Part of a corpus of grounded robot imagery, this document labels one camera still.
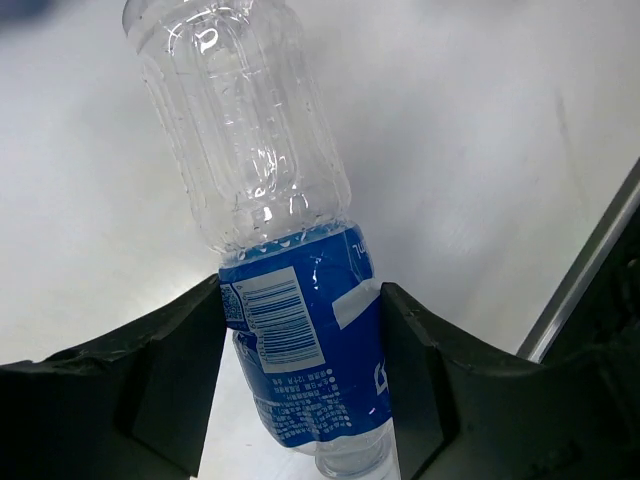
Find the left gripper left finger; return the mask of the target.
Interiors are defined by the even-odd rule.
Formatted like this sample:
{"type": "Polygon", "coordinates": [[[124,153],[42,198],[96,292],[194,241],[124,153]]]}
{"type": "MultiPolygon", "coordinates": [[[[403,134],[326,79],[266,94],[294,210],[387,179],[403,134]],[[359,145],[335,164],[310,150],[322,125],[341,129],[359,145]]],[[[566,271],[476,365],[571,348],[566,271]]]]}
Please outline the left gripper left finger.
{"type": "Polygon", "coordinates": [[[213,276],[95,339],[3,365],[2,477],[196,477],[225,334],[213,276]]]}

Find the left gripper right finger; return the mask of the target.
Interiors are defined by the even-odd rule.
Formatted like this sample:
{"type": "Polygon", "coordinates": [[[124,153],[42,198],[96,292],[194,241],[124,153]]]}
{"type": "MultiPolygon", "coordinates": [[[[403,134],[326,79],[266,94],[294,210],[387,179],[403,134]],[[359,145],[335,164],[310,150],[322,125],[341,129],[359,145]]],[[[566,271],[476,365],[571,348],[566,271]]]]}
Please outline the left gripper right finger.
{"type": "Polygon", "coordinates": [[[555,365],[495,348],[394,283],[382,339],[404,479],[635,479],[639,346],[555,365]]]}

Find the crushed blue label bottle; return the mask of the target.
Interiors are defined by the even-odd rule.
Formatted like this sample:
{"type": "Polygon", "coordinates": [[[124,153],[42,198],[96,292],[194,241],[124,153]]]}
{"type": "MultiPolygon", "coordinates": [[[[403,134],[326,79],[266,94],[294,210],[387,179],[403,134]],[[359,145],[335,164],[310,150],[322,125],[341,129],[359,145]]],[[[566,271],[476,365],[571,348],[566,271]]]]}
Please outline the crushed blue label bottle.
{"type": "Polygon", "coordinates": [[[330,479],[392,457],[380,285],[282,1],[129,1],[128,41],[220,256],[226,323],[258,415],[330,479]]]}

